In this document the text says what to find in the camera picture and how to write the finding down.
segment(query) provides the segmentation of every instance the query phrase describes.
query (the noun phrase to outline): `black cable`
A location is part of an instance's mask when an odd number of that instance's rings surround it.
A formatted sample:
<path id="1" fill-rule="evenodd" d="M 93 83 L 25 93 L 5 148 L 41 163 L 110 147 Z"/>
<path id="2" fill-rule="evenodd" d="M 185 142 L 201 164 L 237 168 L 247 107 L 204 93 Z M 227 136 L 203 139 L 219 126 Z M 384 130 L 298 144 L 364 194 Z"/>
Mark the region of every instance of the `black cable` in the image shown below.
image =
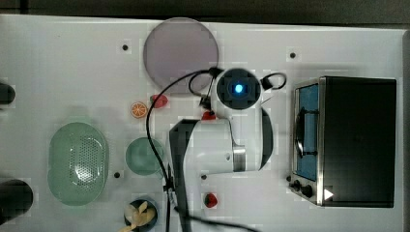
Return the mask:
<path id="1" fill-rule="evenodd" d="M 178 207 L 174 207 L 174 210 L 179 213 Z M 221 222 L 221 221 L 216 221 L 216 220 L 208 220 L 208 219 L 204 219 L 204 218 L 197 217 L 197 216 L 188 216 L 188 218 L 189 218 L 189 219 L 192 219 L 192 220 L 196 220 L 196 221 L 202 222 L 202 223 L 204 223 L 204 224 L 213 225 L 213 226 L 222 225 L 222 226 L 226 226 L 226 227 L 244 229 L 244 230 L 248 230 L 248 231 L 252 231 L 252 232 L 259 232 L 259 231 L 256 230 L 256 229 L 249 228 L 249 227 L 244 226 L 244 225 L 241 225 L 241 224 L 235 224 L 235 223 L 229 223 L 229 222 Z"/>
<path id="2" fill-rule="evenodd" d="M 212 89 L 212 83 L 214 83 L 214 78 L 212 78 L 211 84 L 209 84 L 209 89 L 208 89 L 208 93 L 206 94 L 206 98 L 209 98 L 209 94 L 211 93 L 211 89 Z"/>
<path id="3" fill-rule="evenodd" d="M 281 85 L 279 85 L 279 87 L 272 87 L 272 88 L 271 88 L 272 90 L 279 90 L 279 89 L 283 88 L 283 87 L 286 85 L 287 77 L 286 77 L 286 74 L 285 74 L 285 73 L 283 73 L 283 72 L 270 73 L 270 74 L 268 74 L 268 75 L 265 75 L 265 76 L 262 78 L 262 80 L 265 79 L 265 78 L 269 78 L 269 77 L 271 77 L 271 76 L 274 76 L 274 75 L 281 75 L 281 76 L 283 77 L 283 83 L 282 83 Z"/>
<path id="4" fill-rule="evenodd" d="M 181 81 L 181 80 L 183 80 L 183 79 L 185 79 L 185 78 L 187 78 L 187 77 L 190 77 L 190 76 L 193 75 L 193 74 L 197 74 L 197 73 L 207 73 L 207 72 L 208 72 L 208 71 L 205 71 L 205 70 L 197 71 L 197 72 L 191 72 L 191 73 L 188 73 L 188 74 L 186 74 L 186 75 L 184 75 L 184 76 L 178 78 L 178 79 L 175 80 L 174 82 L 170 83 L 168 86 L 166 86 L 166 87 L 157 95 L 157 97 L 154 99 L 154 102 L 151 104 L 150 109 L 148 110 L 147 120 L 145 121 L 145 128 L 146 128 L 146 130 L 147 130 L 147 138 L 148 138 L 148 141 L 150 142 L 151 149 L 154 151 L 154 155 L 156 156 L 157 161 L 158 161 L 158 163 L 160 164 L 160 167 L 161 167 L 161 170 L 162 170 L 162 174 L 163 174 L 163 178 L 165 179 L 166 185 L 167 185 L 168 188 L 171 187 L 171 181 L 170 181 L 170 179 L 168 178 L 168 175 L 166 174 L 166 170 L 165 170 L 165 167 L 163 166 L 163 162 L 162 162 L 162 160 L 161 160 L 160 154 L 158 154 L 158 151 L 157 151 L 157 149 L 155 148 L 154 143 L 153 143 L 152 138 L 151 138 L 151 133 L 150 133 L 150 116 L 151 116 L 151 112 L 153 111 L 154 105 L 157 103 L 158 99 L 160 99 L 161 96 L 163 95 L 163 93 L 165 93 L 165 91 L 167 91 L 169 88 L 171 88 L 172 86 L 174 86 L 174 85 L 175 85 L 176 83 L 178 83 L 179 81 Z"/>
<path id="5" fill-rule="evenodd" d="M 271 76 L 273 76 L 273 75 L 281 75 L 281 76 L 283 77 L 283 83 L 282 83 L 281 85 L 279 85 L 279 87 L 274 87 L 274 86 L 272 85 L 272 83 L 268 80 L 268 78 L 271 77 Z M 283 87 L 286 85 L 286 81 L 287 81 L 287 77 L 286 77 L 286 74 L 283 73 L 283 72 L 270 73 L 270 74 L 268 74 L 268 75 L 265 75 L 265 76 L 261 79 L 262 86 L 265 84 L 265 85 L 267 85 L 268 87 L 270 87 L 269 89 L 271 89 L 271 90 L 279 90 L 279 89 L 283 88 Z M 269 99 L 271 99 L 271 98 L 272 98 L 272 96 L 269 97 L 267 100 L 263 101 L 262 103 L 267 102 L 267 101 L 268 101 Z"/>
<path id="6" fill-rule="evenodd" d="M 198 96 L 198 97 L 202 97 L 202 95 L 201 95 L 200 93 L 197 93 L 197 92 L 193 91 L 191 85 L 192 85 L 192 82 L 193 82 L 197 77 L 199 77 L 201 74 L 202 74 L 202 73 L 197 73 L 197 74 L 195 74 L 193 77 L 190 78 L 190 82 L 188 82 L 188 89 L 190 89 L 190 92 L 191 92 L 193 95 Z"/>
<path id="7" fill-rule="evenodd" d="M 171 176 L 171 166 L 168 165 L 168 177 Z M 166 227 L 165 227 L 165 232 L 169 232 L 169 223 L 170 223 L 170 218 L 171 218 L 171 200 L 169 197 L 166 197 Z"/>

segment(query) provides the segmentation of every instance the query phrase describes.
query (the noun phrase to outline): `oven window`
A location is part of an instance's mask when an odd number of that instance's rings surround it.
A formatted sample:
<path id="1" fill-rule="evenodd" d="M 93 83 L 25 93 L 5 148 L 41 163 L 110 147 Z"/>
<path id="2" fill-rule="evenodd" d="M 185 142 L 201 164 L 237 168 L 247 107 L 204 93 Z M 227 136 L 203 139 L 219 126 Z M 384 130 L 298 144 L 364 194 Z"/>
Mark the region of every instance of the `oven window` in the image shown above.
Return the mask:
<path id="1" fill-rule="evenodd" d="M 319 110 L 319 87 L 317 84 L 299 89 L 299 112 L 303 111 L 302 151 L 297 154 L 296 174 L 316 181 L 317 171 L 317 123 Z"/>

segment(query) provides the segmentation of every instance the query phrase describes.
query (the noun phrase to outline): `red object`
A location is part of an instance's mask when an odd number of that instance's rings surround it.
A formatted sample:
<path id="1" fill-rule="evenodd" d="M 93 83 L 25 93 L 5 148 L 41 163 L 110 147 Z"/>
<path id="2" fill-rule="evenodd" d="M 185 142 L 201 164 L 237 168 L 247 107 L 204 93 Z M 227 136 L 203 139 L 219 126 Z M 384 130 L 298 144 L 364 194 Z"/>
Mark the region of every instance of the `red object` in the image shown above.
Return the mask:
<path id="1" fill-rule="evenodd" d="M 150 98 L 150 102 L 154 103 L 154 100 L 158 97 L 158 95 L 153 95 Z M 154 108 L 162 108 L 168 104 L 168 98 L 165 95 L 161 95 L 160 98 L 154 105 Z"/>
<path id="2" fill-rule="evenodd" d="M 208 193 L 205 196 L 204 203 L 206 207 L 213 208 L 214 206 L 218 204 L 218 200 L 217 200 L 217 197 L 214 196 L 213 193 Z"/>
<path id="3" fill-rule="evenodd" d="M 202 120 L 215 120 L 217 119 L 217 115 L 215 115 L 214 111 L 205 111 L 202 115 Z"/>

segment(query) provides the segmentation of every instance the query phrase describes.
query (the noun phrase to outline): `round plate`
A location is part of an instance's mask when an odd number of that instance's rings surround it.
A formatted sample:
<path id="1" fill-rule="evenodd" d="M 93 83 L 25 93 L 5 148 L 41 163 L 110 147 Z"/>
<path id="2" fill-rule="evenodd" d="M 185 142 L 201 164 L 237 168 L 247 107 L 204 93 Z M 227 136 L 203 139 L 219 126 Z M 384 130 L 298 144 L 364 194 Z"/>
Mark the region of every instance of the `round plate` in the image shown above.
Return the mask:
<path id="1" fill-rule="evenodd" d="M 163 158 L 163 149 L 161 144 L 152 139 L 155 148 Z M 127 149 L 126 163 L 130 170 L 141 176 L 148 176 L 160 171 L 160 164 L 151 148 L 148 138 L 141 137 L 134 140 Z"/>
<path id="2" fill-rule="evenodd" d="M 148 36 L 143 55 L 147 73 L 162 89 L 187 73 L 216 66 L 219 60 L 212 33 L 186 17 L 170 18 L 158 25 Z M 180 81 L 168 93 L 189 93 L 188 81 Z M 211 76 L 203 74 L 192 82 L 192 89 L 202 90 L 210 81 Z"/>

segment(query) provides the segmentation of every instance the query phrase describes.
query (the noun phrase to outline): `blue light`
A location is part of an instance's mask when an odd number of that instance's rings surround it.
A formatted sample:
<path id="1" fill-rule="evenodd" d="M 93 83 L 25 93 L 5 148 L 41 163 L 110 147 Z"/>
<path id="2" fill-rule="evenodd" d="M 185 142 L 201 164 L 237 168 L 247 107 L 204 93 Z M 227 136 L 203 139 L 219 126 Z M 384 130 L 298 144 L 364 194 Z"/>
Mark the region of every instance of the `blue light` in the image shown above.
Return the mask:
<path id="1" fill-rule="evenodd" d="M 243 86 L 243 85 L 236 85 L 236 86 L 235 86 L 235 92 L 236 92 L 237 94 L 242 93 L 242 91 L 244 91 L 244 86 Z"/>

